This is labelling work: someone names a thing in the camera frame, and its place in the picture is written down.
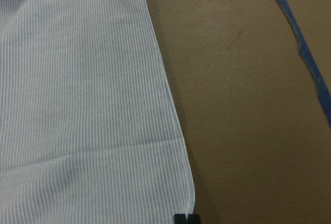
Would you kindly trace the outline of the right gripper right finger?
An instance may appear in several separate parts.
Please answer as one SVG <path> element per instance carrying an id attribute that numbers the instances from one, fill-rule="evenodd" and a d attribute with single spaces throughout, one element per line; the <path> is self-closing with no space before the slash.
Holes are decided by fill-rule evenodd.
<path id="1" fill-rule="evenodd" d="M 200 216 L 198 214 L 189 214 L 187 224 L 201 224 Z"/>

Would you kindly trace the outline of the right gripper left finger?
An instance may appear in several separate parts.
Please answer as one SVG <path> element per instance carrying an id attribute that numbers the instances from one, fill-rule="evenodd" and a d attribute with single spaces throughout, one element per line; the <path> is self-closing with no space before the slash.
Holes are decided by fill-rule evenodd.
<path id="1" fill-rule="evenodd" d="M 175 214 L 174 224 L 187 224 L 187 218 L 185 214 Z"/>

